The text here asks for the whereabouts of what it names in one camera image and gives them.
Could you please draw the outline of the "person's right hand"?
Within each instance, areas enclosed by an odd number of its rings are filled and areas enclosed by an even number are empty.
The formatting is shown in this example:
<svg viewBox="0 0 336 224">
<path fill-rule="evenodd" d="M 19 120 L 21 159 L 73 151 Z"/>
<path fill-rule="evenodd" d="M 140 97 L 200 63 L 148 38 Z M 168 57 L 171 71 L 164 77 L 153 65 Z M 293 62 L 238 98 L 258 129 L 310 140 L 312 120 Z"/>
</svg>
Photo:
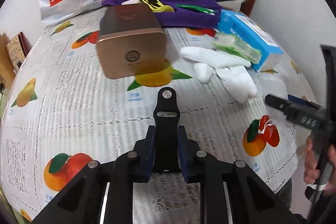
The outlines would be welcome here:
<svg viewBox="0 0 336 224">
<path fill-rule="evenodd" d="M 327 155 L 329 157 L 329 162 L 333 166 L 333 172 L 332 175 L 329 178 L 329 182 L 327 183 L 324 193 L 326 195 L 335 194 L 335 186 L 336 186 L 336 180 L 335 180 L 335 147 L 331 145 L 329 147 L 329 150 L 327 152 Z M 305 172 L 304 172 L 304 182 L 306 184 L 314 184 L 315 180 L 319 178 L 319 170 L 317 169 L 318 160 L 315 158 L 315 155 L 313 153 L 313 141 L 311 137 L 307 137 L 306 139 L 306 154 L 305 154 Z"/>
</svg>

